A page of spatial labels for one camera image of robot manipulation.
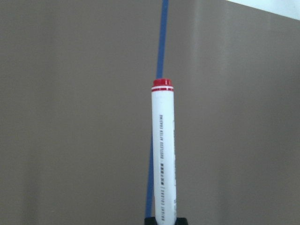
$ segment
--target gray wall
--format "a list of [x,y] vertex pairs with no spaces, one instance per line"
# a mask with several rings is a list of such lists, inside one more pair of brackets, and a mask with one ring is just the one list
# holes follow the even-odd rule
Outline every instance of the gray wall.
[[[161,1],[0,2],[0,224],[143,224]],[[300,22],[172,0],[178,216],[300,224]]]

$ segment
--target blue line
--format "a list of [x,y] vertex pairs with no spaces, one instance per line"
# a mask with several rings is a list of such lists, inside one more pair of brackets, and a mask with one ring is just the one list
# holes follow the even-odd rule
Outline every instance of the blue line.
[[145,217],[151,217],[152,215],[152,201],[153,201],[153,140],[151,136],[151,146],[149,155],[149,169],[148,169],[148,186],[147,186],[147,198],[146,198],[146,211]]
[[[160,33],[159,33],[156,79],[163,77],[168,4],[169,4],[169,0],[163,0],[162,9],[161,9],[161,18],[160,18]],[[153,189],[154,189],[153,186],[154,186],[153,185],[153,140],[151,136],[148,186],[147,186],[147,198],[146,198],[146,210],[145,210],[146,218],[152,216],[152,202],[153,202]]]
[[163,5],[161,9],[161,18],[160,18],[160,33],[159,33],[156,79],[163,77],[168,4],[169,4],[168,0],[163,0]]

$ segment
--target marker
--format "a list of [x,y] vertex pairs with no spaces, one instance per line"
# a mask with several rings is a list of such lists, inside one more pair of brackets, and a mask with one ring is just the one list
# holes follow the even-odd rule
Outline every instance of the marker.
[[158,225],[175,225],[175,123],[172,82],[165,78],[156,79],[151,91],[155,218]]

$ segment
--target red cap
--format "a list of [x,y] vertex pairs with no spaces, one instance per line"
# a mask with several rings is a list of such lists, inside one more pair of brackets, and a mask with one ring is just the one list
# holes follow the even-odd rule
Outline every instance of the red cap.
[[153,87],[156,86],[172,86],[172,81],[167,78],[160,78],[153,81]]

